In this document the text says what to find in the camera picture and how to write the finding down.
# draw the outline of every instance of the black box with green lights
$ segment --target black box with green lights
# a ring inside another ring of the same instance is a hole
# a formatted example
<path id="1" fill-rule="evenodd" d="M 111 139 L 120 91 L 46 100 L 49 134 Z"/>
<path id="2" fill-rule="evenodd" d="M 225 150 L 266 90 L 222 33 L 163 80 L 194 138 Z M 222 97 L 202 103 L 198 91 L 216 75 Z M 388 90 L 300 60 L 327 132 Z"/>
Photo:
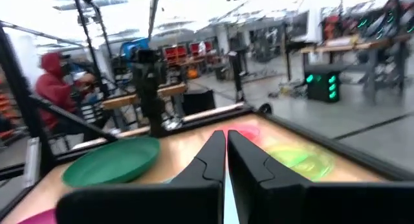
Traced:
<path id="1" fill-rule="evenodd" d="M 335 103 L 339 101 L 339 73 L 339 71 L 319 69 L 305 71 L 308 99 L 319 100 L 326 103 Z"/>

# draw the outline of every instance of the red hoodie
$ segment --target red hoodie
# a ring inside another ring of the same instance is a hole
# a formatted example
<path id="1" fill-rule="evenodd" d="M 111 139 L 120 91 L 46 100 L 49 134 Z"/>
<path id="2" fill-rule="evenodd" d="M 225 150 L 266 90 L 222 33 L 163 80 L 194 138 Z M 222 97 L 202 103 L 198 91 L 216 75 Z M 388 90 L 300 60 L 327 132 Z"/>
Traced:
<path id="1" fill-rule="evenodd" d="M 41 57 L 41 67 L 46 73 L 36 81 L 36 93 L 51 101 L 54 105 L 69 111 L 76 110 L 76 103 L 71 99 L 71 87 L 63 81 L 64 74 L 60 68 L 60 54 L 51 52 Z M 52 113 L 40 110 L 40 115 L 49 129 L 52 129 L 58 119 Z"/>

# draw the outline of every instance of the ceiling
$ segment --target ceiling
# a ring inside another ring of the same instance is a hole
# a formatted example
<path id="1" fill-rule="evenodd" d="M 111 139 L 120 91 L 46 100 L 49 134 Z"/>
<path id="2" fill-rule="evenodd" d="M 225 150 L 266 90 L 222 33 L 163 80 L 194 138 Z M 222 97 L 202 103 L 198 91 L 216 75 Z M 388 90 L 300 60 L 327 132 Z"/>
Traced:
<path id="1" fill-rule="evenodd" d="M 318 4 L 335 7 L 339 1 L 318 0 Z M 354 6 L 364 1 L 369 0 L 344 0 L 344 5 Z M 110 41 L 147 36 L 150 0 L 94 2 L 101 8 Z M 198 31 L 220 22 L 243 23 L 263 16 L 283 17 L 301 6 L 303 0 L 159 0 L 153 33 L 165 34 L 165 31 L 177 31 L 180 28 Z M 83 43 L 85 34 L 78 25 L 77 18 L 73 0 L 0 0 L 0 20 Z M 102 41 L 98 39 L 102 37 L 99 25 L 90 24 L 88 29 L 95 41 Z M 68 46 L 67 43 L 58 43 L 40 36 L 37 37 L 37 43 L 48 48 Z"/>

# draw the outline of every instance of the black metal frame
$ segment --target black metal frame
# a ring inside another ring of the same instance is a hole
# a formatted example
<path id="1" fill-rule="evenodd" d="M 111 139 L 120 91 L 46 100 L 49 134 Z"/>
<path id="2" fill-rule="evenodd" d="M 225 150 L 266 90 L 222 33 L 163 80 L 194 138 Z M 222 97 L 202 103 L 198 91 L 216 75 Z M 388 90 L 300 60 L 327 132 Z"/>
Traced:
<path id="1" fill-rule="evenodd" d="M 211 117 L 206 117 L 201 120 L 195 120 L 193 122 L 190 122 L 187 125 L 184 125 L 182 128 L 176 129 L 175 131 L 169 132 L 169 135 L 174 135 L 178 133 L 182 133 L 185 131 L 191 131 L 193 129 L 197 129 L 202 126 L 222 122 L 225 120 L 229 120 L 232 118 L 237 118 L 243 115 L 249 115 L 249 114 L 256 114 L 261 118 L 266 119 L 267 121 L 270 121 L 274 123 L 275 125 L 281 126 L 282 128 L 285 128 L 289 131 L 292 131 L 295 134 L 298 134 L 300 137 L 303 137 L 307 140 L 310 140 L 314 142 L 315 144 L 320 145 L 322 148 L 325 148 L 333 153 L 337 153 L 338 155 L 349 159 L 353 163 L 356 163 L 364 168 L 367 168 L 368 170 L 371 170 L 378 175 L 381 175 L 385 177 L 386 179 L 390 179 L 392 181 L 411 181 L 414 180 L 414 174 L 398 168 L 396 166 L 393 166 L 392 164 L 389 164 L 386 161 L 377 159 L 373 156 L 370 156 L 366 153 L 360 152 L 354 148 L 350 148 L 342 143 L 339 143 L 335 140 L 328 139 L 327 137 L 324 137 L 323 135 L 320 135 L 318 133 L 315 133 L 309 129 L 306 129 L 304 127 L 301 127 L 297 124 L 294 124 L 288 120 L 284 120 L 279 117 L 271 116 L 264 113 L 258 113 L 254 110 L 251 106 L 243 106 L 239 109 L 234 109 L 231 111 L 227 111 L 218 115 L 214 115 Z M 94 146 L 74 150 L 68 153 L 65 153 L 63 155 L 60 155 L 55 160 L 55 165 L 64 164 L 71 162 L 73 160 L 78 159 L 79 157 L 85 155 L 86 153 L 95 150 L 96 148 L 102 146 L 103 144 L 96 144 Z M 5 218 L 9 212 L 11 212 L 16 205 L 35 187 L 36 185 L 24 189 L 17 197 L 10 202 L 10 204 L 5 207 L 0 212 L 0 220 Z"/>
<path id="2" fill-rule="evenodd" d="M 93 70 L 94 70 L 94 75 L 96 76 L 96 81 L 98 82 L 99 88 L 103 91 L 103 97 L 108 98 L 109 97 L 109 92 L 104 88 L 104 85 L 102 83 L 102 74 L 99 70 L 98 60 L 96 59 L 96 54 L 95 54 L 94 48 L 92 46 L 92 40 L 91 40 L 91 37 L 89 36 L 89 31 L 88 31 L 87 24 L 86 24 L 86 21 L 85 21 L 85 16 L 83 15 L 80 0 L 74 0 L 74 1 L 75 1 L 76 9 L 78 10 L 78 13 L 79 13 L 79 16 L 80 16 L 80 21 L 82 23 L 83 31 L 85 32 L 85 35 L 86 35 L 86 40 L 88 42 L 89 53 L 91 54 L 92 62 L 94 64 Z"/>
<path id="3" fill-rule="evenodd" d="M 19 106 L 21 116 L 25 120 L 25 124 L 28 128 L 30 136 L 32 138 L 39 137 L 40 143 L 43 146 L 41 148 L 41 161 L 40 176 L 43 177 L 53 169 L 54 156 L 52 149 L 49 145 L 49 138 L 43 131 L 43 123 L 38 115 L 37 111 L 33 111 L 33 103 L 28 98 L 31 92 L 28 89 L 27 81 L 25 80 L 20 65 L 16 60 L 16 55 L 12 45 L 9 42 L 7 34 L 4 32 L 3 24 L 0 22 L 0 62 L 2 64 L 3 71 L 5 72 L 6 79 L 10 86 L 10 90 L 13 92 L 17 105 Z M 7 168 L 3 170 L 3 175 L 23 173 L 23 168 L 20 166 Z"/>
<path id="4" fill-rule="evenodd" d="M 42 32 L 38 32 L 36 30 L 32 30 L 32 29 L 29 29 L 29 28 L 21 27 L 19 25 L 16 25 L 16 24 L 13 24 L 13 23 L 9 23 L 9 22 L 6 22 L 6 21 L 1 21 L 0 20 L 0 22 L 3 23 L 3 27 L 11 28 L 11 29 L 14 29 L 14 30 L 20 30 L 22 32 L 27 32 L 27 33 L 33 34 L 35 36 L 41 36 L 41 37 L 48 38 L 48 39 L 54 39 L 58 43 L 67 43 L 67 44 L 70 44 L 70 45 L 75 45 L 75 46 L 83 47 L 82 44 L 76 43 L 75 41 L 70 41 L 70 40 L 67 40 L 67 39 L 61 39 L 61 38 L 56 37 L 56 36 L 51 36 L 49 34 L 45 34 L 45 33 L 42 33 Z"/>
<path id="5" fill-rule="evenodd" d="M 105 138 L 109 142 L 114 142 L 118 140 L 115 136 L 102 131 L 100 128 L 82 120 L 81 118 L 77 117 L 76 115 L 65 111 L 64 109 L 55 106 L 51 102 L 41 98 L 37 95 L 29 95 L 29 99 L 31 99 L 32 103 L 36 106 L 40 107 L 41 109 L 47 110 L 50 113 L 55 114 L 56 116 L 63 117 L 65 120 L 69 121 L 71 124 L 83 128 L 86 131 L 94 131 L 100 137 Z"/>

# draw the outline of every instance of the wooden board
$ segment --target wooden board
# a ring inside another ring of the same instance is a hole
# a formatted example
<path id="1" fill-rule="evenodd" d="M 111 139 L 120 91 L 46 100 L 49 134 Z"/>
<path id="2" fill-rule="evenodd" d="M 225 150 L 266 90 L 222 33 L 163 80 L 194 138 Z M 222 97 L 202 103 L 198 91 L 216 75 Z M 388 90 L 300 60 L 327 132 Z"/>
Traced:
<path id="1" fill-rule="evenodd" d="M 158 90 L 158 95 L 160 96 L 173 96 L 177 94 L 182 94 L 186 92 L 187 86 L 185 84 L 172 85 L 169 87 L 164 87 Z M 119 98 L 111 98 L 102 102 L 103 108 L 106 110 L 116 109 L 138 102 L 138 97 L 136 95 L 126 95 Z"/>
<path id="2" fill-rule="evenodd" d="M 342 46 L 317 46 L 317 47 L 305 47 L 300 50 L 301 53 L 310 52 L 345 52 L 350 50 L 363 50 L 363 49 L 378 49 L 381 47 L 387 47 L 391 43 L 396 41 L 407 41 L 411 38 L 410 34 L 403 34 L 389 39 L 378 39 L 366 43 L 356 43 L 355 45 L 342 45 Z"/>
<path id="3" fill-rule="evenodd" d="M 324 150 L 320 146 L 315 146 L 313 143 L 298 137 L 282 127 L 275 126 L 273 123 L 256 115 L 247 115 L 161 139 L 162 149 L 158 161 L 146 174 L 132 183 L 162 183 L 175 177 L 193 160 L 214 130 L 225 128 L 232 124 L 244 124 L 259 128 L 258 144 L 264 150 L 286 147 L 292 149 L 301 148 L 310 150 L 321 157 L 330 158 L 334 163 L 333 168 L 319 181 L 383 181 L 381 177 L 365 168 Z M 61 175 L 69 165 L 70 163 L 53 169 L 9 213 L 2 223 L 16 224 L 30 216 L 54 208 L 59 198 L 72 190 L 61 182 Z"/>
<path id="4" fill-rule="evenodd" d="M 186 117 L 184 117 L 182 119 L 182 121 L 185 122 L 191 122 L 194 120 L 199 120 L 205 117 L 210 117 L 212 115 L 218 115 L 219 113 L 224 113 L 226 111 L 231 111 L 231 110 L 235 110 L 237 108 L 243 107 L 245 105 L 244 102 L 240 102 L 240 103 L 236 103 L 233 105 L 229 105 L 229 106 L 224 106 L 224 107 L 218 107 L 212 110 L 208 110 L 208 111 L 202 111 L 200 113 L 197 114 L 192 114 L 192 115 L 188 115 Z M 143 135 L 149 132 L 149 126 L 143 127 L 143 128 L 138 128 L 138 129 L 134 129 L 131 131 L 125 131 L 123 133 L 120 133 L 118 137 L 136 137 L 139 135 Z M 80 144 L 75 145 L 72 150 L 77 150 L 80 148 L 86 148 L 86 147 L 91 147 L 91 146 L 95 146 L 97 144 L 101 144 L 101 143 L 105 143 L 106 140 L 103 138 L 98 138 L 98 139 L 94 139 L 94 140 L 90 140 L 87 142 L 83 142 Z"/>
<path id="5" fill-rule="evenodd" d="M 180 66 L 187 66 L 187 65 L 195 65 L 203 62 L 204 59 L 198 59 L 198 60 L 186 60 L 185 62 L 179 63 Z"/>

